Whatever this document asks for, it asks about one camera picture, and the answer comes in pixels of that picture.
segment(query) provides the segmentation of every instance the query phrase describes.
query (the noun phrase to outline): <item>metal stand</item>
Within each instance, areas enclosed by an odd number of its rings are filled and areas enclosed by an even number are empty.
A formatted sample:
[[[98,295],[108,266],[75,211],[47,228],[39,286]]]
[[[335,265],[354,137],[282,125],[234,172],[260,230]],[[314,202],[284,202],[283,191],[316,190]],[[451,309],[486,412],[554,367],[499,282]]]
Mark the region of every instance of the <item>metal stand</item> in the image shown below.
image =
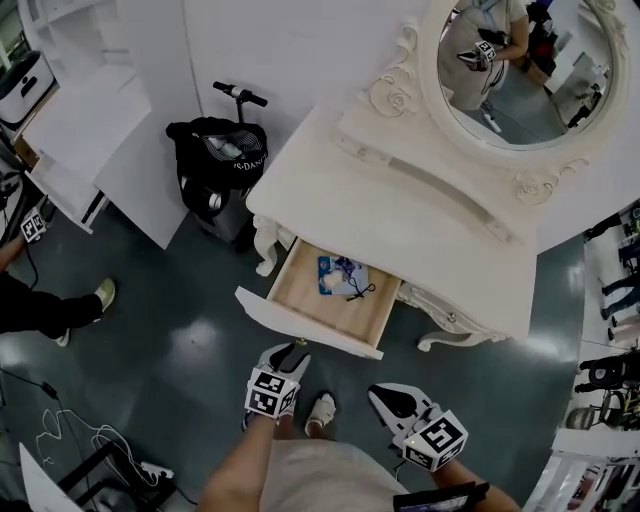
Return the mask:
[[[128,482],[140,482],[140,477],[133,470],[129,469],[130,462],[127,457],[115,443],[110,442],[60,480],[58,487],[66,494],[69,494],[71,489],[78,485],[78,483],[107,457],[114,458],[116,467],[122,472]],[[176,487],[171,480],[164,477],[161,477],[158,485],[153,488],[149,488],[143,483],[140,486],[132,484],[132,486],[129,487],[115,479],[101,480],[80,496],[76,500],[76,503],[80,507],[84,506],[102,489],[114,489],[128,494],[135,502],[138,512],[155,512],[156,509],[173,494]],[[146,496],[149,495],[150,492],[155,492],[155,495],[148,499]]]

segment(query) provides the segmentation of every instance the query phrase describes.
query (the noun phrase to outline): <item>gray floor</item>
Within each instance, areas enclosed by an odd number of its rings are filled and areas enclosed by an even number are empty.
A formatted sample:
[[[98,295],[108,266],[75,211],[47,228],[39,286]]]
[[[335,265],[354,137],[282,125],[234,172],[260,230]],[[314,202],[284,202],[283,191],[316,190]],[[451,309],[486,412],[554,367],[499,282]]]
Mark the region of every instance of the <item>gray floor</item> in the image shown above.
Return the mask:
[[[166,252],[115,208],[98,218],[95,229],[96,235],[85,235],[58,214],[32,253],[41,274],[39,288],[61,296],[92,291],[103,276],[113,276],[119,290],[108,315],[74,332],[64,350],[38,333],[4,335],[0,362],[52,384],[66,407],[94,425],[118,428],[138,459],[174,469],[179,485],[196,498],[209,472],[241,436],[244,384],[256,358],[287,340],[249,319],[233,292],[241,285],[266,294],[276,273],[260,278],[253,251],[237,256],[204,236],[191,219]],[[380,342],[381,362],[311,344],[313,360],[297,422],[302,423],[315,395],[330,389],[339,401],[338,439],[391,468],[397,459],[386,448],[390,436],[370,409],[366,389],[385,381],[418,385],[469,430],[461,460],[524,503],[569,400],[584,300],[582,283],[572,279],[582,260],[579,239],[539,258],[526,341],[466,349],[440,345],[421,353],[416,340],[435,325],[420,311],[396,303]],[[14,275],[32,279],[26,261]],[[8,405],[0,416],[11,441],[25,443],[35,454],[42,412],[55,403],[8,377],[3,387]],[[75,428],[90,452],[90,433],[81,425]],[[45,441],[43,448],[56,461],[50,469],[54,478],[79,462],[68,434],[61,442]],[[19,478],[15,469],[0,466],[1,487],[11,488],[10,475]],[[426,472],[408,466],[400,480],[412,491],[431,485]],[[190,509],[177,495],[163,507],[165,512]]]
[[[485,104],[491,105],[491,113],[502,129],[500,137],[509,144],[538,144],[567,132],[544,88],[513,65],[503,86],[498,91],[492,90]],[[465,114],[491,129],[481,110]]]

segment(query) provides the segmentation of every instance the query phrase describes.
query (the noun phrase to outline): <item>black pants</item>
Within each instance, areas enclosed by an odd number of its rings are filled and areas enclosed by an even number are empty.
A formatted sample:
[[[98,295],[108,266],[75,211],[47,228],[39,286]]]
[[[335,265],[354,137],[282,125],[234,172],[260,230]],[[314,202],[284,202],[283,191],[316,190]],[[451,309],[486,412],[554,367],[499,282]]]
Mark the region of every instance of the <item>black pants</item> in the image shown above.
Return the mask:
[[[60,299],[34,292],[6,272],[0,274],[0,333],[40,331],[49,338],[67,329],[84,327],[102,317],[102,302],[95,295]]]
[[[622,220],[620,219],[620,214],[614,213],[611,217],[607,217],[602,222],[598,222],[591,229],[587,229],[585,235],[587,236],[587,240],[591,240],[592,238],[602,235],[607,229],[621,225]]]
[[[640,258],[640,241],[627,245],[622,249],[618,249],[618,256],[620,256],[622,261],[626,261],[631,258]]]
[[[636,286],[633,290],[631,290],[624,298],[620,299],[618,302],[614,302],[608,308],[604,308],[602,311],[606,318],[609,318],[611,315],[615,315],[618,311],[622,311],[623,309],[630,308],[640,302],[640,286]]]
[[[640,272],[636,272],[635,274],[631,274],[628,277],[608,284],[607,286],[602,288],[602,293],[604,293],[605,295],[610,295],[620,288],[633,288],[635,286],[640,286]]]
[[[587,117],[589,117],[590,114],[591,114],[591,110],[589,110],[587,107],[582,105],[580,107],[580,110],[578,110],[578,113],[575,116],[573,116],[571,121],[569,121],[567,128],[575,128],[576,126],[578,126],[578,121],[580,121],[580,119],[586,119]]]

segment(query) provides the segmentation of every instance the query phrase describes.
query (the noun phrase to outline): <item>white cabinet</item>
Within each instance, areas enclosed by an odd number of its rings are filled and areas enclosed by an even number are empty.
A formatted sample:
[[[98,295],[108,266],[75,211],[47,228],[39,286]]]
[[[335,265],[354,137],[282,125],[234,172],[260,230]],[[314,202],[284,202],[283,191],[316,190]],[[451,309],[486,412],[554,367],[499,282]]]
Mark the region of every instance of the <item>white cabinet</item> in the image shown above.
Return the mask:
[[[164,130],[202,115],[181,3],[19,2],[60,84],[24,131],[41,158],[30,178],[83,229],[109,200],[166,248],[187,210]]]

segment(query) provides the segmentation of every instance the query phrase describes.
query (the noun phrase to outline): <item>shoe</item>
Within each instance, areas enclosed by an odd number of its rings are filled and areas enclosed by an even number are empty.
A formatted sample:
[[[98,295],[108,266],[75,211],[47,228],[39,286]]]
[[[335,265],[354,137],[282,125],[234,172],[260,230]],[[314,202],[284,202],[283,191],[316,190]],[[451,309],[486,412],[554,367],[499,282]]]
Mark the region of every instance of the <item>shoe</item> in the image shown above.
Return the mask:
[[[59,338],[56,338],[53,341],[55,341],[59,347],[66,347],[69,344],[70,336],[71,336],[71,329],[67,329],[62,336],[60,336]]]
[[[102,312],[104,313],[111,303],[113,299],[116,298],[116,283],[113,279],[108,277],[100,284],[100,287],[95,291],[95,294],[102,302]]]
[[[331,393],[323,393],[320,398],[316,400],[309,418],[304,425],[304,433],[309,435],[309,425],[311,423],[317,423],[322,428],[326,427],[336,415],[336,401]]]

